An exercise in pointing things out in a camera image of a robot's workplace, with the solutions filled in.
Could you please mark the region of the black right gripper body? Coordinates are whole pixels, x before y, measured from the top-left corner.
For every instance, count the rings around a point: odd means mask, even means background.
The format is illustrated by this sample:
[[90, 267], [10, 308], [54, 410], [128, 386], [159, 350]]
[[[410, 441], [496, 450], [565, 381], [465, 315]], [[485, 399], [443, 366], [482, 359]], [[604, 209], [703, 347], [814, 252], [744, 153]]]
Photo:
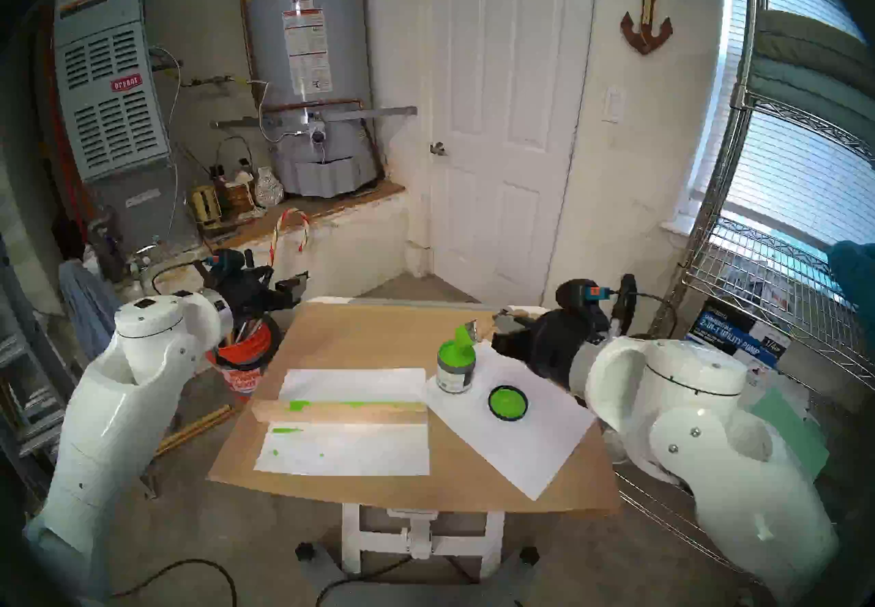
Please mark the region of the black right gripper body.
[[570, 370], [578, 351], [609, 328], [602, 307], [558, 308], [518, 321], [523, 324], [522, 362], [558, 385], [570, 385]]

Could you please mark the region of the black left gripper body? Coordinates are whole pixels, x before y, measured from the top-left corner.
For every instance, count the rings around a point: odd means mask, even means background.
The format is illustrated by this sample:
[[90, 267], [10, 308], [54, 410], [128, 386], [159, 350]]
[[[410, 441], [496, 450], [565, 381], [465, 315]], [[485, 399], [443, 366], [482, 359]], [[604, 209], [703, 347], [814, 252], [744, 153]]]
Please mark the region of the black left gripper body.
[[260, 284], [256, 268], [244, 267], [228, 273], [228, 306], [234, 324], [244, 324], [252, 318], [280, 310], [276, 307], [275, 292], [269, 284]]

